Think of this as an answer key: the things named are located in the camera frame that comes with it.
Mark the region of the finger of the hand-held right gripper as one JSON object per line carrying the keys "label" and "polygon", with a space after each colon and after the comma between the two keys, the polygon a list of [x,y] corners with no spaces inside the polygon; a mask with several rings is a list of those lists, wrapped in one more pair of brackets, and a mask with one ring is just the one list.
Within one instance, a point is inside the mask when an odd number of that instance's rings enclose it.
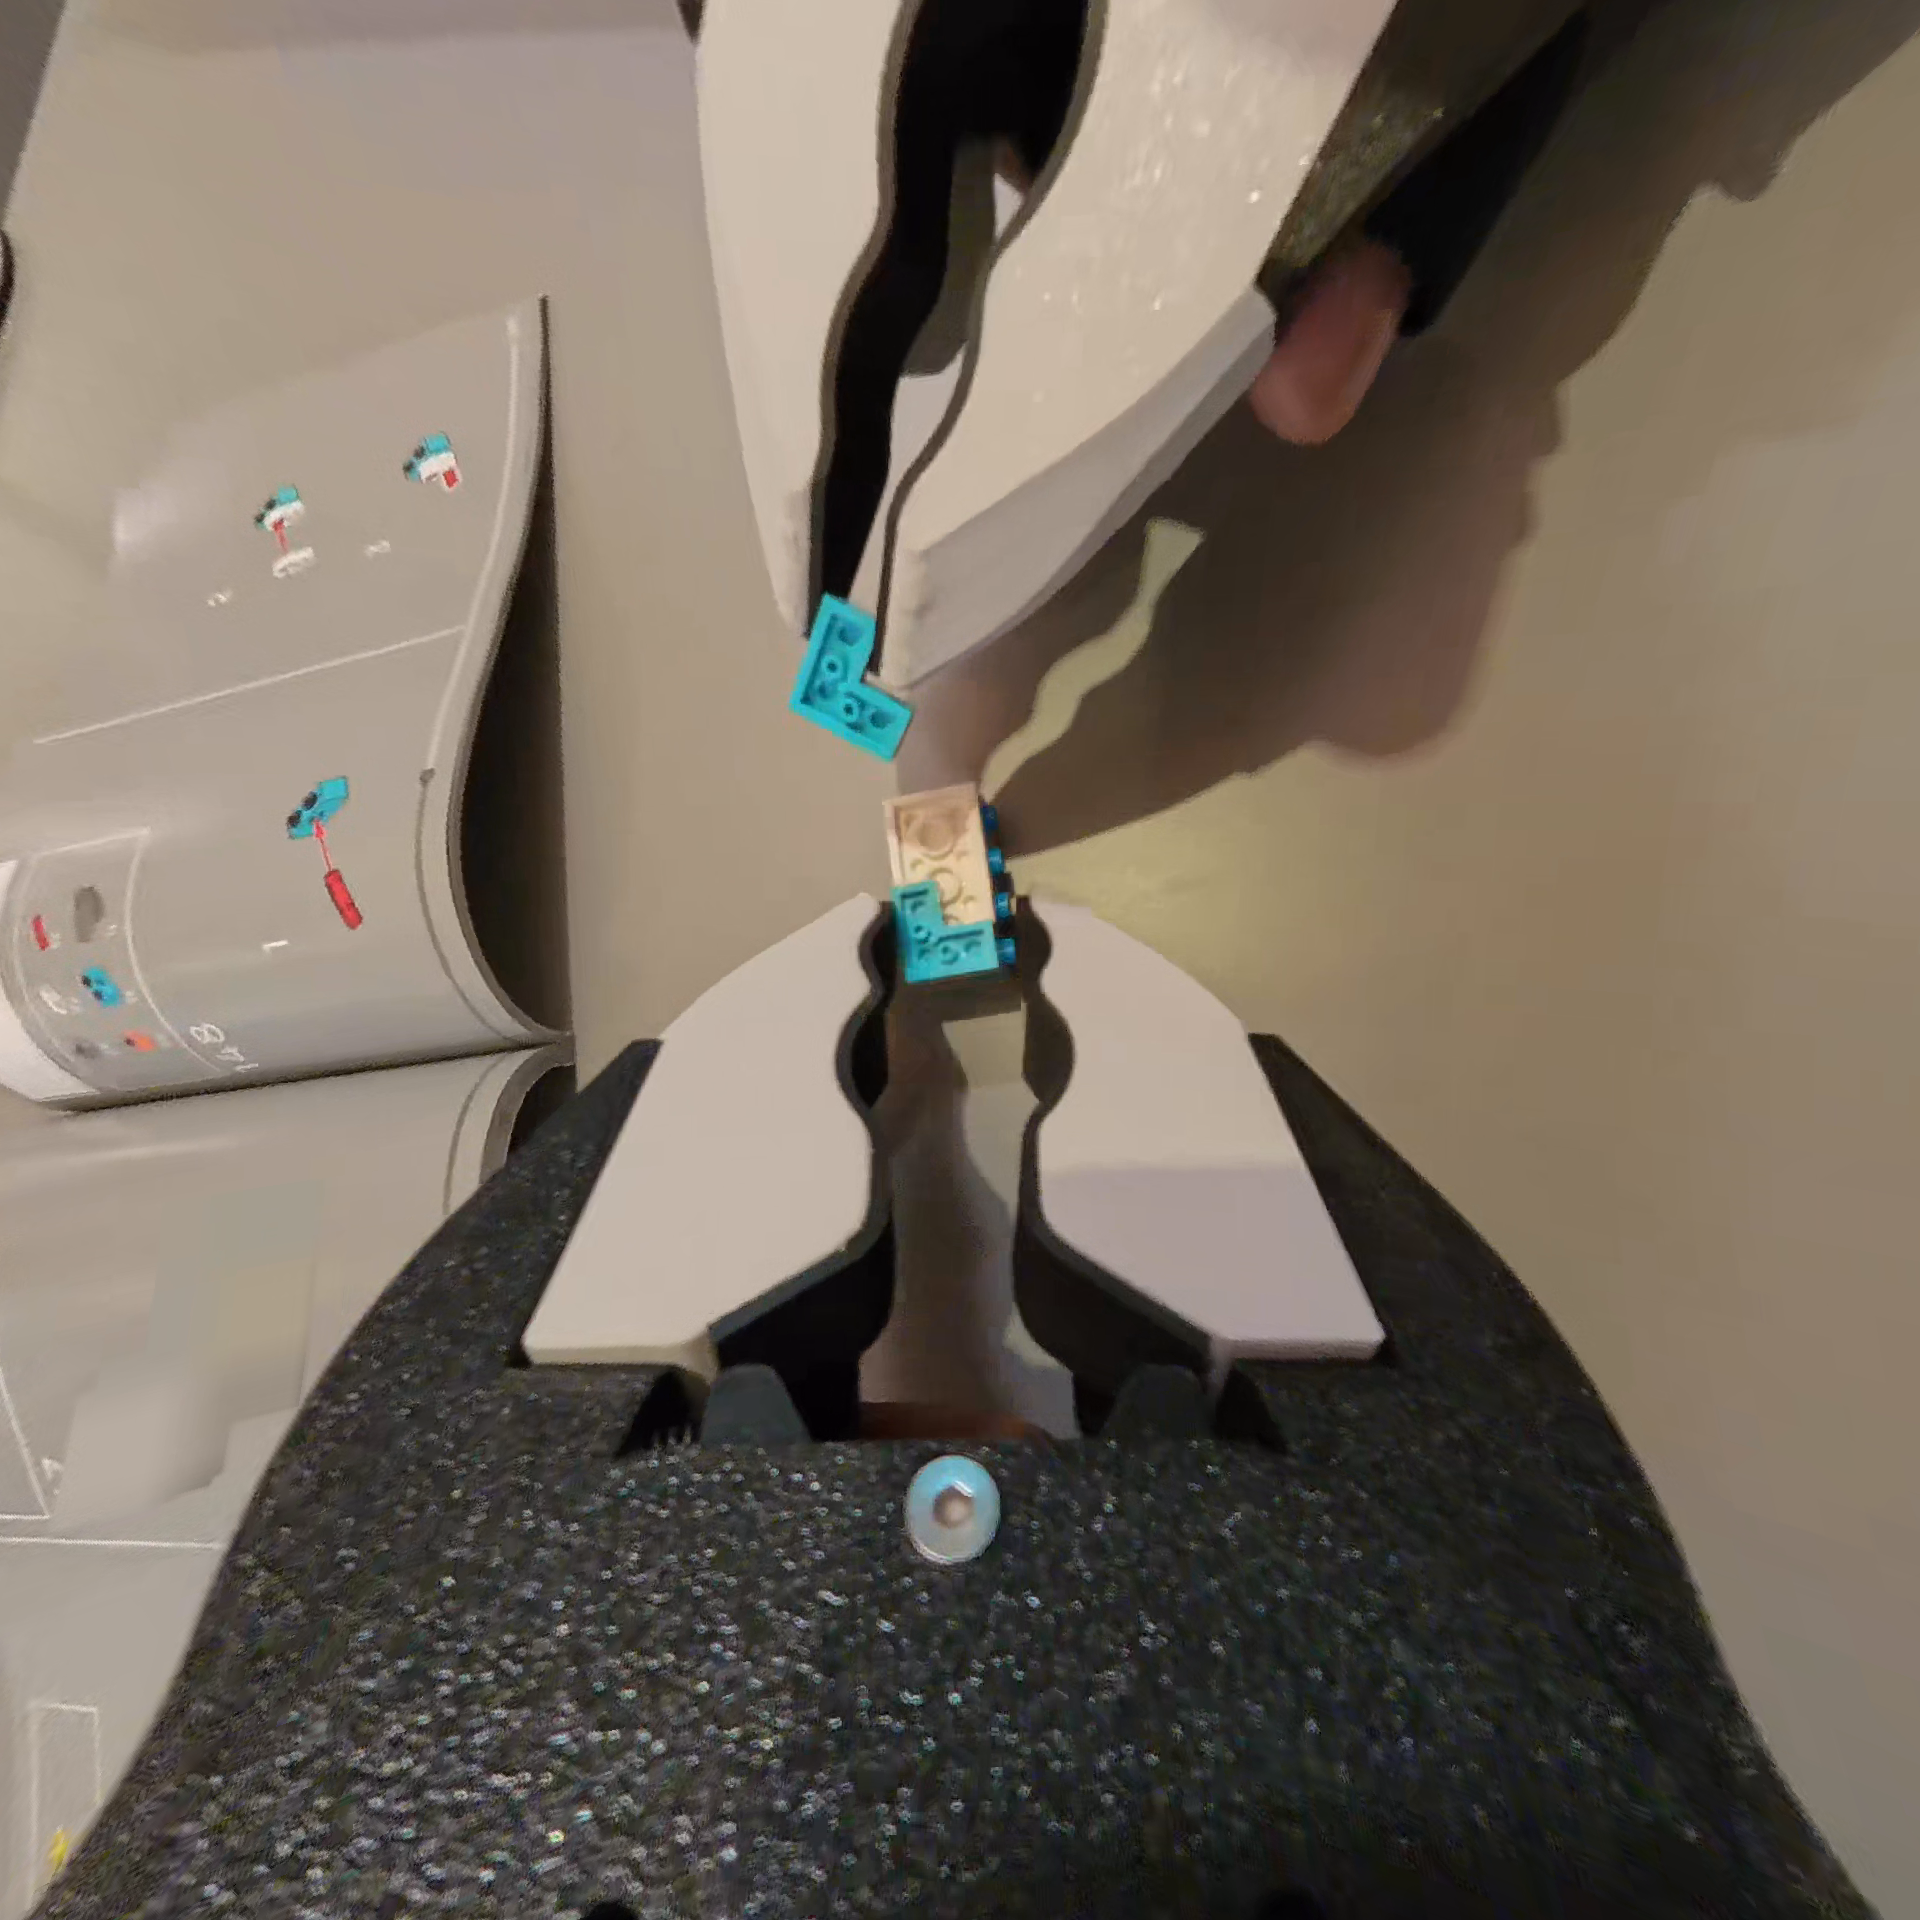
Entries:
{"label": "finger of the hand-held right gripper", "polygon": [[996,9],[705,4],[705,231],[774,603],[996,631]]}
{"label": "finger of the hand-held right gripper", "polygon": [[1275,329],[1256,277],[1391,11],[1102,4],[1063,146],[886,521],[892,692],[1026,621],[1246,393]]}

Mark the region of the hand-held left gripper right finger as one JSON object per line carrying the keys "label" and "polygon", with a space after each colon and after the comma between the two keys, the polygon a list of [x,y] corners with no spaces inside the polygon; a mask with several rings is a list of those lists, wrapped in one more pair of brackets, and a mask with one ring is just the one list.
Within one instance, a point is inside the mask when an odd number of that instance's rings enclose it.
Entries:
{"label": "hand-held left gripper right finger", "polygon": [[1251,1035],[1090,909],[1035,900],[1015,1304],[1061,1367],[1366,1363],[1383,1326]]}

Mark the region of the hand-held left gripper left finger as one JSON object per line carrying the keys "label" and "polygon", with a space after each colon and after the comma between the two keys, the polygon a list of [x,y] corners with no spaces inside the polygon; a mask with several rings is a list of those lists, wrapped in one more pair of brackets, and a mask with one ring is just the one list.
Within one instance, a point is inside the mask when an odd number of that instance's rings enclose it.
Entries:
{"label": "hand-held left gripper left finger", "polygon": [[858,1369],[894,1306],[880,938],[854,894],[667,1024],[526,1324],[532,1364]]}

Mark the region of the multicolour toy brick assembly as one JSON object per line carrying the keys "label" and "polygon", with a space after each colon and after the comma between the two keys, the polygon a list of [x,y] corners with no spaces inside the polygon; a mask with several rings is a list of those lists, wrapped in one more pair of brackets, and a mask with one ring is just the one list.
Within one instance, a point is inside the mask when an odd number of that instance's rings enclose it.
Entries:
{"label": "multicolour toy brick assembly", "polygon": [[1018,893],[996,804],[974,781],[881,807],[894,966],[940,1018],[984,1018],[1018,1001]]}

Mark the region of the teal L-shaped brick plate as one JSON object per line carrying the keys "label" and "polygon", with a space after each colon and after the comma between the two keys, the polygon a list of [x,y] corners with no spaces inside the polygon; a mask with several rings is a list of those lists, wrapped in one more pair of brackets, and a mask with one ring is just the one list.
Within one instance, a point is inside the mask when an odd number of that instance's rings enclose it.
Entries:
{"label": "teal L-shaped brick plate", "polygon": [[824,592],[788,695],[788,711],[863,756],[894,762],[912,724],[907,702],[869,678],[877,626],[858,605]]}

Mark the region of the grey desk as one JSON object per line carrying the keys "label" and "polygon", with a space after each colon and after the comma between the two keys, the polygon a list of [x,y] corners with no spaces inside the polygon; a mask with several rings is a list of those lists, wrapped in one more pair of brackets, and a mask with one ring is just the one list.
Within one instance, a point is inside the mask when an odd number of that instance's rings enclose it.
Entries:
{"label": "grey desk", "polygon": [[[672,4],[65,4],[12,176],[4,741],[132,688],[109,508],[215,403],[544,294],[533,799],[582,1069],[883,866],[784,713]],[[928,701],[1020,877],[1485,1237],[1773,1758],[1916,1917],[1916,4],[1655,4],[1317,450],[1225,421]]]}

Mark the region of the person's right hand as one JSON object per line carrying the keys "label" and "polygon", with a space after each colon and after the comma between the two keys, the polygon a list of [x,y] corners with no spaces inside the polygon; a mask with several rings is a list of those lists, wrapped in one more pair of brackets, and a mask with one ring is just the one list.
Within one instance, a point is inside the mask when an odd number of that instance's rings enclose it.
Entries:
{"label": "person's right hand", "polygon": [[1387,247],[1333,252],[1297,290],[1247,403],[1291,447],[1321,447],[1353,421],[1399,339],[1411,277]]}

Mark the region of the grey instruction booklet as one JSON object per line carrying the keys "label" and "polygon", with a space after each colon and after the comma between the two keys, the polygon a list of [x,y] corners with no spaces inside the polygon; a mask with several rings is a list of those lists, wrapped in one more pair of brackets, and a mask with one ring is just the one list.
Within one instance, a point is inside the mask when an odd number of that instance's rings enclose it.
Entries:
{"label": "grey instruction booklet", "polygon": [[126,1776],[301,1407],[570,1062],[469,905],[545,476],[532,297],[231,400],[4,766],[4,1917]]}

